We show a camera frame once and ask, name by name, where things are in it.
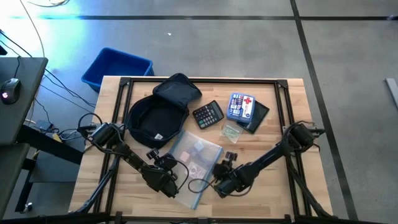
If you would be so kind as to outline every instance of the red cross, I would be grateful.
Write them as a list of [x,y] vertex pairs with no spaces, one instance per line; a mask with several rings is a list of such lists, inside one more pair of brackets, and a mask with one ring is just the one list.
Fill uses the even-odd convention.
[[244,100],[244,102],[245,102],[246,104],[249,104],[249,103],[251,103],[251,100],[250,100],[249,97],[247,97],[247,98]]

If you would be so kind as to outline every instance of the wooden tabletop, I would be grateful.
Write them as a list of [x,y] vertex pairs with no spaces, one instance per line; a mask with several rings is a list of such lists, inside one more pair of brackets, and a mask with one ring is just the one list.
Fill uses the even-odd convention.
[[[111,121],[119,80],[120,77],[104,77],[95,113],[105,122]],[[303,80],[287,80],[295,120],[311,121]],[[135,82],[131,106],[141,98],[151,95],[153,88],[158,84],[153,82]],[[229,96],[232,92],[254,95],[258,102],[270,108],[268,115],[256,133],[249,134],[244,131],[236,144],[220,136],[221,127],[226,122],[226,119],[201,130],[192,116],[187,118],[183,125],[185,130],[223,147],[224,153],[221,155],[220,161],[224,158],[226,151],[237,152],[238,159],[234,163],[236,167],[240,164],[254,161],[280,141],[279,115],[273,85],[226,83],[196,83],[195,85],[201,90],[203,96],[188,104],[191,112],[212,100],[216,100],[221,108],[227,108]],[[121,101],[118,116],[119,123],[122,118],[126,92],[127,88],[125,88]],[[283,94],[282,104],[285,109]],[[150,150],[148,147],[136,142],[128,132],[126,132],[125,138],[134,152],[146,162],[153,163],[146,157],[146,153]],[[167,143],[160,150],[160,153],[167,152],[173,143],[174,140]],[[103,156],[104,154],[96,149],[90,149],[83,156],[70,210],[80,208],[97,186]],[[308,188],[323,208],[332,213],[318,149],[315,147],[309,149],[302,155],[302,160]],[[300,211],[303,213],[302,197],[299,191],[298,193]],[[101,211],[105,210],[107,194],[108,188],[105,188]],[[252,190],[246,196],[220,198],[216,192],[208,189],[200,199],[196,210],[191,210],[174,199],[167,198],[164,194],[153,191],[146,186],[145,181],[136,170],[126,162],[121,161],[111,213],[115,214],[117,211],[123,212],[123,216],[133,217],[283,218],[285,214],[293,215],[287,169],[283,158],[260,172]]]

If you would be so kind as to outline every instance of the calculator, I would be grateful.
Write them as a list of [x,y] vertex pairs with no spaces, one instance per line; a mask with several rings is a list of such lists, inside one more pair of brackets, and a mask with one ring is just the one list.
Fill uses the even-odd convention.
[[193,111],[193,117],[197,121],[199,128],[205,129],[223,119],[224,114],[218,103],[213,100],[211,103]]

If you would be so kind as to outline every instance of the small plastic bag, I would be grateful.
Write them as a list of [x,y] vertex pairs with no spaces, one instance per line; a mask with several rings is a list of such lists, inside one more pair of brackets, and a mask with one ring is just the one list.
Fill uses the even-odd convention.
[[239,137],[241,137],[242,132],[242,127],[238,126],[234,122],[227,121],[225,122],[224,127],[221,130],[220,136],[224,136],[228,138],[231,142],[236,144]]

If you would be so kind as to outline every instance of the blue plastic bin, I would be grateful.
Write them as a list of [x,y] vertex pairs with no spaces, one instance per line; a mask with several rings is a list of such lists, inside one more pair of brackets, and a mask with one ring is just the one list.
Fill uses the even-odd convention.
[[154,70],[151,60],[105,47],[81,80],[99,92],[105,75],[154,76]]

